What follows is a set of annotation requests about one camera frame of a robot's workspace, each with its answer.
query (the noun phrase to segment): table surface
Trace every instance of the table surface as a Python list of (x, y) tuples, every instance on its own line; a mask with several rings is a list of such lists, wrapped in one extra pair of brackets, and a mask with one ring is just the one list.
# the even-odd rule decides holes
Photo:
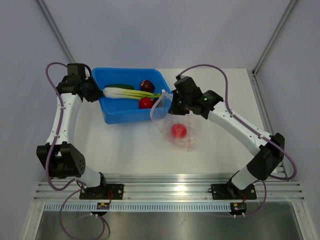
[[(171, 89), (182, 69), (159, 69)], [(229, 80), (229, 104), (238, 114), (263, 129), (247, 70), (224, 69)], [(225, 95), (225, 80), (215, 69), (185, 73), (203, 92)], [(75, 147), (87, 166), (105, 174), (225, 174), (243, 168), (253, 156), (220, 126), (197, 118), (199, 147), (186, 152), (164, 140), (151, 121), (113, 124), (104, 122), (99, 102), (83, 101), (74, 133)]]

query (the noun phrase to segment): perforated metal strip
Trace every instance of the perforated metal strip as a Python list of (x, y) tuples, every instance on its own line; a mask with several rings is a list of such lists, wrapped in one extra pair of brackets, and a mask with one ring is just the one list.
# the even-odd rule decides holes
[[(59, 211), (62, 202), (46, 202), (44, 211)], [(67, 212), (105, 212), (97, 209), (96, 202), (69, 202), (64, 206)], [(230, 212), (229, 203), (216, 202), (114, 202), (110, 212)]]

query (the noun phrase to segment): transparent plastic bag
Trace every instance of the transparent plastic bag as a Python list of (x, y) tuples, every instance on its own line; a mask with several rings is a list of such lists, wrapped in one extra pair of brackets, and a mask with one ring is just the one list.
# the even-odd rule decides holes
[(150, 118), (167, 141), (187, 152), (193, 151), (198, 147), (197, 116), (192, 113), (187, 115), (169, 114), (172, 99), (172, 94), (163, 90), (162, 95), (151, 108)]

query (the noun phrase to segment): gray wall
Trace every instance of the gray wall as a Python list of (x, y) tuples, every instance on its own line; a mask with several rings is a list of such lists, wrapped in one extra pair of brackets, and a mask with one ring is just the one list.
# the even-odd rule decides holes
[(92, 67), (254, 68), (289, 0), (45, 0)]
[[(1, 1), (0, 33), (0, 239), (17, 240), (44, 177), (36, 147), (46, 142), (56, 112), (45, 67), (67, 59), (33, 0)], [(65, 73), (50, 71), (55, 82)]]
[(286, 137), (320, 233), (320, 1), (299, 1), (258, 75), (271, 121)]

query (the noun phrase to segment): red tomato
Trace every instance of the red tomato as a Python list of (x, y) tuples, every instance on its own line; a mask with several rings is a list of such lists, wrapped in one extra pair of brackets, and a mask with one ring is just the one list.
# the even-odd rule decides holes
[(186, 125), (182, 123), (175, 123), (171, 127), (172, 136), (176, 139), (182, 139), (187, 135)]
[(139, 109), (150, 109), (152, 108), (152, 100), (148, 97), (143, 97), (139, 100)]

